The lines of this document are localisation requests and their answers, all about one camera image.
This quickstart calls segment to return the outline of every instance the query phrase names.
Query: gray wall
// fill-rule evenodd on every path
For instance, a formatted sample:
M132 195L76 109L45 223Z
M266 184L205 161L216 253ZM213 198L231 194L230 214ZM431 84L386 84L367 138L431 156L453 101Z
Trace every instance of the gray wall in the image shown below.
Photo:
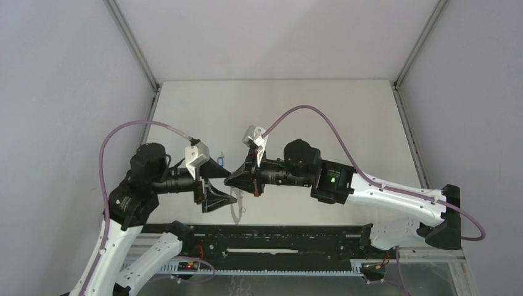
M450 1L402 86L432 185L461 186L487 229L463 243L482 295L523 288L522 14L520 0Z
M59 295L99 232L100 144L152 91L101 0L1 1L0 69L0 294ZM109 144L108 187L140 132Z
M394 79L436 2L118 3L155 77L163 82Z

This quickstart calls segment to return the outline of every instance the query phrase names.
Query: metal frame edge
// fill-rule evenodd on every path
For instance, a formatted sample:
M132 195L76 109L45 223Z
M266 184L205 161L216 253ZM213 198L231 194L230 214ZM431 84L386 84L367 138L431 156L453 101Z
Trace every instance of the metal frame edge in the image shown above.
M409 53L409 56L407 57L407 60L405 61L405 64L403 65L402 70L398 74L398 78L396 78L396 85L399 87L402 85L403 81L405 80L405 77L407 73L409 72L412 64L414 63L414 60L416 60L416 57L418 56L419 52L423 48L423 45L425 45L425 42L427 41L430 33L434 29L436 23L440 19L440 17L443 15L442 12L446 8L449 0L438 0L438 3L436 3L436 6L432 10L432 13L430 14L429 19L425 23L425 26L423 27L423 30L421 30L420 35L418 36L418 39L414 43L414 46Z
M159 88L156 90L154 97L152 99L152 103L149 109L149 113L147 114L147 120L152 120L154 117L154 112L156 111L156 107L158 106L158 100L160 99L160 92L162 90L162 87L159 86ZM140 137L139 146L143 145L147 142L147 137L149 135L150 131L150 125L145 125L144 129L142 131L142 135Z
M419 183L423 188L429 188L429 178L427 177L426 170L424 168L423 162L421 161L419 149L416 144L405 105L403 104L402 96L395 83L391 83L391 87L394 94L394 99L396 101L396 106L398 107L398 111L400 113L403 129L405 130L405 136L407 137L407 143L409 145L412 159L414 160L414 167L416 168L416 172L418 174Z
M112 18L114 19L116 26L120 30L120 33L127 43L129 45L129 48L131 49L131 52L133 53L134 57L140 64L143 72L145 73L147 80L149 80L149 83L154 91L157 91L159 88L159 83L154 77L152 70L149 67L149 64L147 63L146 58L144 57L144 54L142 50L140 50L140 47L138 46L138 42L136 41L136 38L133 35L133 32L131 31L129 25L127 24L127 21L125 20L123 13L121 12L120 6L118 6L118 3L116 0L104 0L105 6L107 7L107 10L111 14Z
M468 263L449 263L448 268L452 275L456 294L458 296L479 296L476 282L472 278Z

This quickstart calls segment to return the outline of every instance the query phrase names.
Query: enclosure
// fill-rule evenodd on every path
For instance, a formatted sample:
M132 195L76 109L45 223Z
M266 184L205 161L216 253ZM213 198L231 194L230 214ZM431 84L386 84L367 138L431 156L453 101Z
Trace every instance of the enclosure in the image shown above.
M463 241L462 250L402 245L411 295L520 294L510 267L522 263L521 1L60 0L0 7L3 295L61 295L78 282L104 208L96 159L114 127L165 122L205 141L234 171L245 159L249 125L268 128L303 104L329 117L365 172L413 187L455 184L461 208L486 229L485 240ZM297 138L325 159L350 164L309 110L271 133L268 157L281 157ZM143 142L162 143L173 161L187 146L156 126L119 131L105 152L108 191ZM148 223L232 227L239 212L240 226L296 229L402 217L318 203L307 188L279 186L205 214L191 194L161 195ZM477 230L462 219L462 233ZM157 236L142 233L125 264ZM403 295L392 284L366 285L358 272L366 262L352 259L353 270L341 273L221 269L208 283L166 279L140 295ZM158 276L171 273L169 264ZM385 279L400 280L395 260Z

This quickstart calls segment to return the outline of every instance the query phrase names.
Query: pink cable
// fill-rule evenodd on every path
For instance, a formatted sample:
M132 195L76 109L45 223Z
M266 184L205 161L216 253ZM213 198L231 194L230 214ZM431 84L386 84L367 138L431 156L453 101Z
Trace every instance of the pink cable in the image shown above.
M413 197L417 197L417 198L420 198L420 199L424 199L424 200L428 200L430 202L434 202L434 198L433 197L430 197L430 196L427 196L427 195L424 195L424 194L420 194L420 193L417 193L417 192L411 192L411 191L408 191L408 190L405 190L405 189L401 189L401 188L396 188L396 187L392 187L392 186L383 186L383 184L381 183L378 183L378 182L375 182L373 180L371 180L371 178L369 178L365 172L356 164L356 161L354 161L354 158L352 157L352 155L350 154L350 152L348 151L347 149L347 146L345 145L345 143L343 142L342 140L342 137L340 136L340 134L338 133L338 131L336 130L336 128L334 127L334 125L332 124L332 122L330 121L330 119L328 119L327 115L325 115L322 111L320 111L319 109L317 109L316 107L313 107L313 106L310 106L310 105L298 105L294 108L291 108L289 109L288 111L286 111L285 113L283 113L266 131L265 133L263 133L263 137L269 135L269 133L275 128L277 127L280 122L283 121L283 119L285 119L287 116L289 116L289 114L291 114L292 112L296 111L296 110L300 110L300 109L310 109L314 112L316 112L319 116L321 116L321 118L323 118L323 120L325 120L325 122L329 125L329 127L331 128L332 132L334 133L334 135L336 136L336 139L338 139L338 142L340 143L340 145L342 146L342 149L343 151L345 152L348 160L350 161L350 163L352 163L352 165L354 166L354 169L356 169L356 172L360 174L360 176L365 180L367 181L369 184L375 186L375 187L378 187L378 188L382 188L386 191L392 191L392 192L396 192L396 193L400 193L400 194L405 194L405 195L410 195L410 196L413 196ZM452 210L458 212L459 214L463 215L465 218L467 218L470 222L472 222L476 227L477 229L479 230L480 232L480 236L479 237L464 237L462 236L461 239L464 240L464 241L482 241L485 239L485 236L487 235L486 231L485 231L485 228L483 228L483 226L481 226L481 224L479 224L479 222L474 219L474 217L472 217L472 215L470 215L469 213L465 212L464 210L448 203L448 202L444 202L442 200L438 200L436 201L438 204L441 204L441 205L444 205L448 208L451 208Z
M400 246L396 246L396 265L398 266L398 274L400 274L400 280L402 282L402 288L406 296L409 296L407 286L405 285L405 278L403 277L402 266L400 264Z
M104 142L102 143L102 147L100 147L100 153L98 155L98 173L100 176L100 186L102 188L102 197L104 199L104 220L105 220L105 228L104 228L104 235L102 236L102 242L100 244L100 250L105 249L105 244L107 243L107 236L109 235L109 198L107 196L107 189L105 188L105 179L104 179L104 152L105 147L109 140L114 136L115 133L117 133L122 128L126 128L127 126L131 125L157 125L162 126L178 135L180 135L182 138L191 140L192 137L186 135L184 132L180 131L179 129L176 129L170 125L167 125L162 122L158 121L152 121L152 120L135 120L135 121L129 121L127 123L124 123L122 125L117 126L115 129L113 129L104 139ZM82 285L82 288L80 290L80 295L84 295L85 290L87 289L87 285L89 284L89 281L93 277L94 271L96 270L96 267L98 266L98 263L100 262L102 255L100 253L96 254L96 257L94 258L93 265L91 265L91 268L89 269L89 272L87 273L87 276L85 278L85 282Z

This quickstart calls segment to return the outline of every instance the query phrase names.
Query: white back panel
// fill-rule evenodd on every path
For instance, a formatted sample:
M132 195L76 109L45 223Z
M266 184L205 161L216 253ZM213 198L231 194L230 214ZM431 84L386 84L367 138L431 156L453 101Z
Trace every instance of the white back panel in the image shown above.
M299 104L315 105L335 124L359 165L368 173L398 183L419 181L388 81L169 81L163 84L154 120L201 139L216 160L234 171L248 148L242 135L251 124L268 128L283 112ZM267 157L283 157L288 142L302 138L321 150L323 159L349 163L332 131L311 110L289 115L270 135ZM177 162L189 143L153 126L148 142L162 143ZM222 179L212 183L229 192ZM260 197L243 199L241 224L361 225L397 217L375 207L328 205L310 197L310 188L265 186ZM202 214L192 193L160 196L149 222L233 224L229 207Z
M160 81L394 80L436 2L118 1Z

